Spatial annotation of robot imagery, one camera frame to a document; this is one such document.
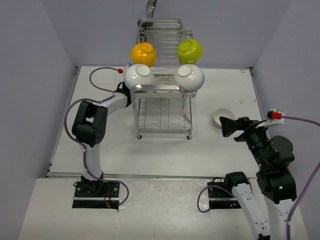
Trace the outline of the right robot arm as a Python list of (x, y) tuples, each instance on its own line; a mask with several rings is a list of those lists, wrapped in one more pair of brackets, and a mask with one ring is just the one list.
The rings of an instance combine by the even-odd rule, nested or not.
[(257, 183), (261, 193), (272, 204), (268, 213), (274, 213), (279, 207), (287, 207), (287, 211), (279, 215), (280, 220), (274, 227), (273, 236), (291, 240), (294, 237), (291, 218), (297, 199), (297, 189), (288, 167), (295, 159), (294, 147), (291, 141), (283, 136), (267, 137), (269, 127), (284, 123), (281, 117), (280, 112), (273, 112), (271, 117), (265, 121), (251, 120), (248, 117), (233, 120), (224, 116), (221, 116), (219, 120), (224, 137), (229, 137), (236, 131), (243, 132), (234, 140), (247, 144), (259, 167), (256, 174)]

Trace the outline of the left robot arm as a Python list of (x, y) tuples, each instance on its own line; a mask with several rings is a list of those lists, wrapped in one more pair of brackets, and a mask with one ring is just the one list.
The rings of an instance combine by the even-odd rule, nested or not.
[(124, 82), (118, 84), (113, 95), (102, 101), (80, 99), (71, 128), (75, 141), (81, 145), (83, 172), (81, 179), (89, 181), (86, 190), (97, 197), (103, 193), (103, 171), (100, 160), (100, 143), (105, 137), (109, 115), (131, 104), (130, 89)]

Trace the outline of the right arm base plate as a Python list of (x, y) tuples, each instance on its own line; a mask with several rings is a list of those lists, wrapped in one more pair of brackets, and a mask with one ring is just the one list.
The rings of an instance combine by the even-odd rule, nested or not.
[[(214, 177), (211, 182), (207, 183), (208, 186), (218, 186), (225, 188), (224, 178)], [(239, 202), (231, 197), (228, 193), (220, 188), (211, 187), (207, 190), (208, 202), (211, 210), (226, 210), (226, 209), (240, 209)]]

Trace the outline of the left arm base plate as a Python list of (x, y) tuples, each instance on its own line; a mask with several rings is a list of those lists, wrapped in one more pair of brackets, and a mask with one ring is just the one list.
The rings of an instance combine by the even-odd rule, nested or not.
[(77, 181), (73, 186), (73, 209), (119, 209), (119, 183), (98, 181), (97, 185), (90, 186)]

